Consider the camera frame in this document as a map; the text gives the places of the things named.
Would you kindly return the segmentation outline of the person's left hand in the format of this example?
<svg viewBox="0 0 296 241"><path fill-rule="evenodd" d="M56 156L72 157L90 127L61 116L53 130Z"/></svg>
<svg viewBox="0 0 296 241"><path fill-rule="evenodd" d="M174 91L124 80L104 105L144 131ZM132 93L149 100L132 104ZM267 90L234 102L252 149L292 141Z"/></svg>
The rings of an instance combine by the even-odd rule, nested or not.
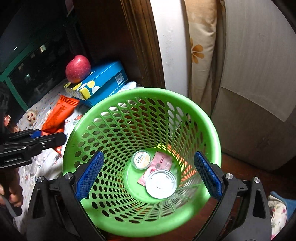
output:
<svg viewBox="0 0 296 241"><path fill-rule="evenodd" d="M1 205L5 205L3 197L15 207L23 204L23 189L20 186L19 168L1 171Z"/></svg>

